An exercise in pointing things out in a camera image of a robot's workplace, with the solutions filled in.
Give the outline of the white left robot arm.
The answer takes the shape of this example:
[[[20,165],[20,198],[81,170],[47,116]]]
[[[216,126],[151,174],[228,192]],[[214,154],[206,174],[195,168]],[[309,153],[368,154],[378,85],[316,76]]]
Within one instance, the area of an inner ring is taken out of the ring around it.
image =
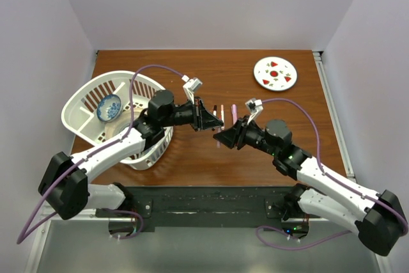
[[[84,209],[111,210],[127,216],[135,206],[133,195],[120,183],[95,185],[93,180],[121,160],[144,152],[164,138],[167,127],[190,125],[195,131],[223,125],[206,109],[200,97],[175,104],[169,90],[160,90],[130,127],[89,150],[71,156],[55,154],[39,184],[38,192],[63,220]]]

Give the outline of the white thin pen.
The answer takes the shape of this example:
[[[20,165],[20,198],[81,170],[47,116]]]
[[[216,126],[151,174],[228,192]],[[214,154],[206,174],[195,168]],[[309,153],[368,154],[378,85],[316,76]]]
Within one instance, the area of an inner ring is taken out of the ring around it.
[[[224,130],[224,127],[225,127],[225,123],[224,123],[225,117],[224,117],[224,111],[223,111],[223,110],[220,111],[220,120],[222,121],[221,130]]]

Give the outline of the pink highlighter pen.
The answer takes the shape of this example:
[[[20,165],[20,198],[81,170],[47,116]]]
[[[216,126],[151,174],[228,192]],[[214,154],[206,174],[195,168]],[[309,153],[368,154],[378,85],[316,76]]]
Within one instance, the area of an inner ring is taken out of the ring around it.
[[[233,124],[235,124],[238,119],[238,110],[237,110],[236,104],[233,104],[231,106],[231,114],[232,114],[232,122]]]

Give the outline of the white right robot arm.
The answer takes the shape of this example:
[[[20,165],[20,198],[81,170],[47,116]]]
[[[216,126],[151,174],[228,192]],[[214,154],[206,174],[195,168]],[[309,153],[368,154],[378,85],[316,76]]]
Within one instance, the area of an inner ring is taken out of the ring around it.
[[[334,222],[380,256],[389,255],[398,239],[408,233],[408,222],[393,192],[368,189],[324,166],[293,143],[282,120],[270,120],[261,129],[254,121],[240,118],[214,139],[228,148],[251,146],[271,155],[276,170],[298,182],[284,202],[292,217],[305,213]]]

